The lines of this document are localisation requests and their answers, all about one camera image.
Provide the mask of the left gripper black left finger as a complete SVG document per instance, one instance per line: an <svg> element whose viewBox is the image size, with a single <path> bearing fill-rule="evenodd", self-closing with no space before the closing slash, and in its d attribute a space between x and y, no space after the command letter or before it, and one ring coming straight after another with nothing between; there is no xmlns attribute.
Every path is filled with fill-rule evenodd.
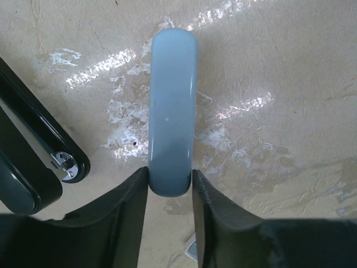
<svg viewBox="0 0 357 268"><path fill-rule="evenodd" d="M1 214L1 267L137 267L147 194L141 167L62 220Z"/></svg>

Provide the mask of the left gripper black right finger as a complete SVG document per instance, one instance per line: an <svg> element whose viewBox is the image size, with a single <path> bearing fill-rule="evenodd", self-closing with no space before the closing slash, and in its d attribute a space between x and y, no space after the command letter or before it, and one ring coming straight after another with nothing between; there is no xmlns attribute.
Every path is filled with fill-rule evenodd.
<svg viewBox="0 0 357 268"><path fill-rule="evenodd" d="M356 267L356 219L263 219L192 172L199 267Z"/></svg>

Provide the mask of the staple box tray with staples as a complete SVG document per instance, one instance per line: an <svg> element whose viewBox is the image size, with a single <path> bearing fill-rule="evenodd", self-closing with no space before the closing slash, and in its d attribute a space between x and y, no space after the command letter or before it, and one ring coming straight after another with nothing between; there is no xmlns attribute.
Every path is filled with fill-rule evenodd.
<svg viewBox="0 0 357 268"><path fill-rule="evenodd" d="M193 234L185 243L184 253L187 257L197 261L196 236Z"/></svg>

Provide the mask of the black stapler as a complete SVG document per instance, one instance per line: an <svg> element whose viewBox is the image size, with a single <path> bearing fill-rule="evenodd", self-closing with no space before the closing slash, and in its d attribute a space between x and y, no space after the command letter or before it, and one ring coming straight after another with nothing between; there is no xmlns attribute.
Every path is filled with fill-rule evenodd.
<svg viewBox="0 0 357 268"><path fill-rule="evenodd" d="M33 215L62 196L63 183L90 171L84 151L1 61L1 202Z"/></svg>

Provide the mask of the light blue stapler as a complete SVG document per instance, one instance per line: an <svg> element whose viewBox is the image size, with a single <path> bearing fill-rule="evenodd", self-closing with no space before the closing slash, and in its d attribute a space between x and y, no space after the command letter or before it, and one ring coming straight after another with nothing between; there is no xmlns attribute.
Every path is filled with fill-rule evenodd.
<svg viewBox="0 0 357 268"><path fill-rule="evenodd" d="M148 170L151 190L179 197L191 184L198 44L181 28L158 32L151 47Z"/></svg>

